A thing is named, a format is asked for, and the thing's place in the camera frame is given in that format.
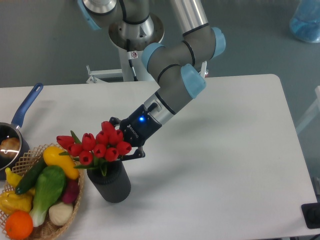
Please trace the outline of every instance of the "red tulip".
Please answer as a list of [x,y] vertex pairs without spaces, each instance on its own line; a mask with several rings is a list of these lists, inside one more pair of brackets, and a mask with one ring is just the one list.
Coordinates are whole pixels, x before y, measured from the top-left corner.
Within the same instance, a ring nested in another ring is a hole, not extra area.
[[92,133],[85,133],[82,137],[82,147],[85,151],[91,151],[96,145],[95,137]]
[[102,129],[102,131],[104,131],[107,134],[110,134],[116,130],[115,126],[113,126],[109,121],[102,122],[101,129]]
[[95,147],[93,148],[93,153],[97,158],[103,158],[106,154],[106,146],[103,144],[97,144],[95,145]]
[[107,146],[109,144],[109,136],[104,131],[100,131],[95,137],[97,143]]
[[120,129],[118,129],[110,134],[109,143],[113,146],[116,146],[119,142],[123,141],[123,139],[124,134]]
[[64,149],[68,149],[68,146],[75,143],[75,140],[72,136],[57,136],[56,141]]
[[94,160],[94,156],[89,151],[82,151],[79,154],[79,161],[82,165],[89,165]]
[[78,157],[79,154],[84,150],[84,148],[82,147],[82,144],[74,143],[69,145],[67,150],[72,157]]
[[105,151],[105,155],[104,158],[108,161],[108,162],[113,162],[115,160],[118,159],[119,156],[119,152],[115,147],[109,147],[107,148],[107,150]]
[[132,146],[126,141],[121,141],[116,145],[116,149],[118,150],[119,155],[126,155],[130,153]]

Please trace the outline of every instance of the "yellow bell pepper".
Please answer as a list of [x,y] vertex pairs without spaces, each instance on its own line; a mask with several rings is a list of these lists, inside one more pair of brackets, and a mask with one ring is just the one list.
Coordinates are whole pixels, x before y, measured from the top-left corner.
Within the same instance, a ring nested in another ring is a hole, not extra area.
[[[11,169],[9,167],[7,167],[5,169],[5,174],[6,174],[6,181],[14,188],[17,187],[18,183],[20,182],[20,180],[22,179],[22,176],[14,173],[11,171]],[[35,188],[31,188],[28,192],[28,194],[31,194],[32,196],[35,195],[36,190]]]
[[32,196],[29,194],[15,194],[15,191],[5,191],[0,194],[0,209],[8,215],[17,210],[29,213],[32,207]]
[[76,165],[72,158],[68,155],[59,155],[64,152],[57,146],[48,146],[43,151],[43,159],[48,166],[56,165],[63,169],[67,178],[76,180],[79,177],[79,170],[74,168]]

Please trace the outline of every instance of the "wicker basket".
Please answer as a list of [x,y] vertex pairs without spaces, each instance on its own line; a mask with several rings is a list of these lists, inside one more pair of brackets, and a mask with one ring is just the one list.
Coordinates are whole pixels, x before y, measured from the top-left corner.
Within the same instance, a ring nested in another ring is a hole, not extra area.
[[[39,161],[40,157],[43,154],[43,151],[49,146],[60,147],[59,145],[51,143],[50,145],[40,145],[39,147],[35,147],[33,150],[29,150],[23,155],[23,157],[20,157],[19,161],[12,168],[12,172],[23,176],[31,168],[31,166]],[[28,238],[26,238],[26,240],[53,240],[58,238],[63,232],[67,230],[77,214],[83,194],[85,176],[83,170],[79,169],[79,172],[80,175],[78,184],[80,192],[73,204],[73,213],[68,222],[63,226],[56,226],[49,220],[49,215],[47,214],[44,223],[41,226],[34,227],[33,232]],[[4,190],[2,192],[11,190],[14,190],[14,188],[8,182],[5,182]],[[7,217],[8,215],[0,210],[0,226],[2,228],[2,233],[5,234],[7,238],[9,238],[5,230]]]

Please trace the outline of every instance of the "blue led light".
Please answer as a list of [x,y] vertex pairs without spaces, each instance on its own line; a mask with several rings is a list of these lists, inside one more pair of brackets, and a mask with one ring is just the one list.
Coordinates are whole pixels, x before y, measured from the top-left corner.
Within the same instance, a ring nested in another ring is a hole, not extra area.
[[145,119],[145,117],[144,117],[144,116],[139,117],[139,121],[140,121],[140,123],[143,123],[145,120],[146,120],[146,119]]

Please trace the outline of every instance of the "blue pan handle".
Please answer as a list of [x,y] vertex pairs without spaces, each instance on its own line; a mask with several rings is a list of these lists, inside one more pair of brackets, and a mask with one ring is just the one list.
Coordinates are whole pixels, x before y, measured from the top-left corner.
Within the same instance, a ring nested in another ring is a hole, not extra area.
[[19,106],[18,110],[15,112],[13,119],[11,121],[12,124],[22,127],[27,110],[29,109],[29,107],[37,98],[37,96],[39,95],[39,93],[43,88],[44,88],[44,85],[42,83],[37,83],[36,85],[34,85],[31,92],[28,94],[28,96],[26,96],[26,98],[23,100],[23,102]]

